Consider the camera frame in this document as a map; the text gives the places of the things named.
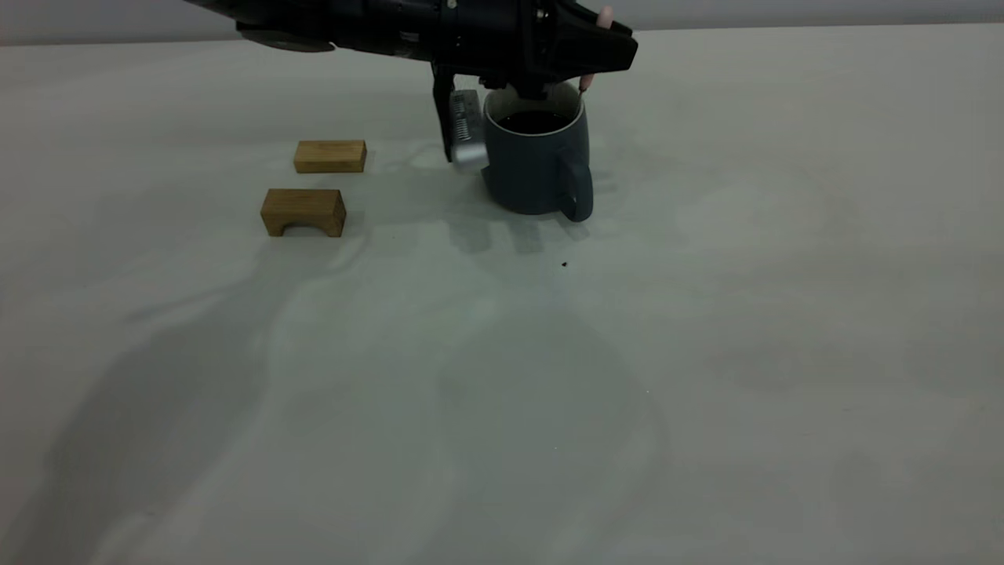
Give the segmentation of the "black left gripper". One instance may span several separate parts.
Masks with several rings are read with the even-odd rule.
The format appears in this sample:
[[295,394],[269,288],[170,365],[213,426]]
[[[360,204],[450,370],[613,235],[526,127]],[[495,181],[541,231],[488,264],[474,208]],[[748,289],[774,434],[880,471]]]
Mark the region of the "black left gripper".
[[631,67],[638,43],[610,5],[592,10],[577,1],[441,1],[434,98],[447,99],[455,77],[467,75],[488,89],[513,87],[522,99],[544,99],[549,79],[538,61],[539,35],[550,19],[562,30],[549,50],[550,74],[563,80]]

